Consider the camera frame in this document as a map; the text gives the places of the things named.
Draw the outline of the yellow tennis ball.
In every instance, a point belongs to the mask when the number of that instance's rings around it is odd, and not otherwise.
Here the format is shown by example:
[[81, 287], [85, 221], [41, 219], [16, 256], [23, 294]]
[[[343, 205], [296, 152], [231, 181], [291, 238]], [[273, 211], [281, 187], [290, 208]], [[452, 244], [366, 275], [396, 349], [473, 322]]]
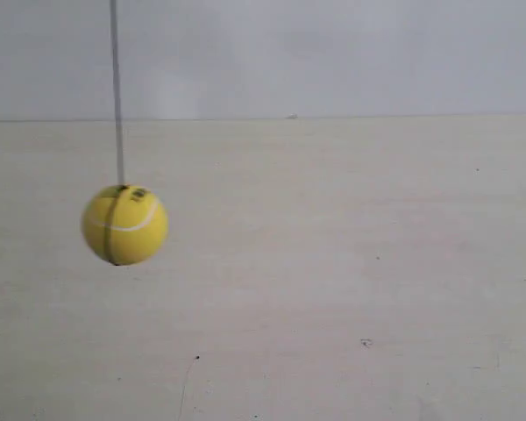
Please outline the yellow tennis ball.
[[114, 266], [130, 266], [154, 256], [167, 239], [168, 217], [149, 189], [129, 184], [101, 189], [87, 203], [82, 236], [91, 251]]

